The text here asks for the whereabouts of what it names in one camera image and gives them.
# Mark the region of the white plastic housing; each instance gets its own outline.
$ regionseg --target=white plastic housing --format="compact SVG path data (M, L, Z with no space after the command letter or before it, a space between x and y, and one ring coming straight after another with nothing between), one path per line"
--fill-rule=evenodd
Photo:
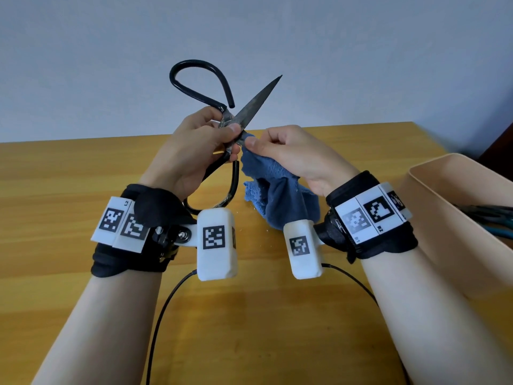
M283 227L292 274L298 280L320 277L322 255L319 246L323 244L315 230L313 221L297 220Z
M197 216L197 277L201 281L237 275L234 215L227 208L204 209Z

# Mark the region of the white wall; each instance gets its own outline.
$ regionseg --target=white wall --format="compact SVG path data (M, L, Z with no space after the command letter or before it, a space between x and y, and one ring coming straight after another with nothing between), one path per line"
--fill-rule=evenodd
M250 128L415 121L483 151L513 122L513 0L0 0L0 141L172 132L208 60ZM213 74L180 80L224 99Z

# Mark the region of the plastic container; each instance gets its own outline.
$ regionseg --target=plastic container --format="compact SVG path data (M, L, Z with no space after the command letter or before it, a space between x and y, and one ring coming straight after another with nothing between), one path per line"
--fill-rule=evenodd
M410 168L397 193L420 247L460 292L480 298L513 286L513 241L488 233L454 204L513 206L513 183L464 155Z

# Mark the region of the wooden tabletop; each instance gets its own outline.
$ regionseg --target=wooden tabletop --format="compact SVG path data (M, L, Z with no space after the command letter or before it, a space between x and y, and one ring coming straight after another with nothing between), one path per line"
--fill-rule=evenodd
M444 150L411 122L308 129L380 181ZM0 383L35 375L90 278L91 234L112 195L136 182L166 136L0 145ZM222 200L231 167L190 197L194 207ZM244 201L235 216L239 274L189 279L176 293L157 340L152 383L404 383L379 309L334 270L292 276L283 234ZM321 200L324 216L326 203ZM367 284L357 262L323 246L325 259ZM157 312L196 268L182 248L164 273Z

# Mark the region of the blue cloth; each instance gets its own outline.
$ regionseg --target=blue cloth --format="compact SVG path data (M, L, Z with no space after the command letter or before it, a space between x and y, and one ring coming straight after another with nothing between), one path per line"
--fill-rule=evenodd
M309 219L319 220L321 210L316 194L298 182L299 177L274 159L253 154L242 148L242 172L253 181L246 181L246 201L272 228L283 230L287 223Z

